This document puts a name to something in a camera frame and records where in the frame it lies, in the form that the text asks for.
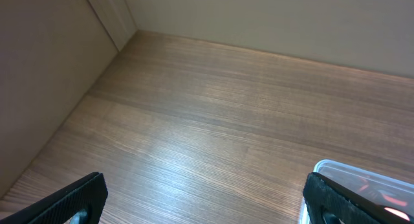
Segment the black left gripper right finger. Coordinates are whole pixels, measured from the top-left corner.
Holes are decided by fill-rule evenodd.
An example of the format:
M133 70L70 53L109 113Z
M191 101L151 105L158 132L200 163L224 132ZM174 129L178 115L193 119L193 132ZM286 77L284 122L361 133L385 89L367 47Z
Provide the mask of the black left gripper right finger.
M312 224L413 224L412 216L399 216L317 172L308 174L303 198Z

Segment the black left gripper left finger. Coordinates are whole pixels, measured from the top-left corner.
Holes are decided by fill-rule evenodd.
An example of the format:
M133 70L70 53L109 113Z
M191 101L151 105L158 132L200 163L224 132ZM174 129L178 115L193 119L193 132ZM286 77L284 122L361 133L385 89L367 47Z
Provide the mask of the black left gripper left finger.
M104 175L93 172L5 217L1 223L98 223L107 197Z

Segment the clear plastic container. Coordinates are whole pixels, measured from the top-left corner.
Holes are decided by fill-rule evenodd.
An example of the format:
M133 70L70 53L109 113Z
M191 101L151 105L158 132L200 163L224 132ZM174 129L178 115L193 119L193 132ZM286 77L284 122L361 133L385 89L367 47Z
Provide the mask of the clear plastic container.
M322 160L307 176L299 224L413 224L413 185Z

